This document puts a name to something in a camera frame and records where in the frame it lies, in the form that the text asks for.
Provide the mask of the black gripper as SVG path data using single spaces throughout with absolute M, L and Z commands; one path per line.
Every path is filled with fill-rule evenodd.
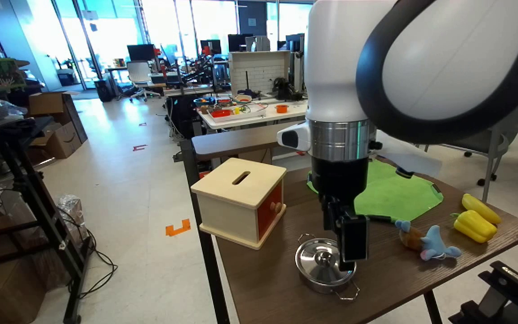
M 355 198 L 368 187 L 368 169 L 368 158 L 351 162 L 314 158 L 312 162 L 312 181 L 323 203 L 324 228 L 341 228 L 346 262 L 368 257 L 368 219 L 364 216 L 351 217 Z

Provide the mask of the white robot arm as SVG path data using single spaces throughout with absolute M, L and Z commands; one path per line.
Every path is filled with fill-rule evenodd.
M 441 144 L 518 106 L 518 0 L 317 0 L 306 86 L 314 176 L 341 255 L 368 255 L 371 133 Z

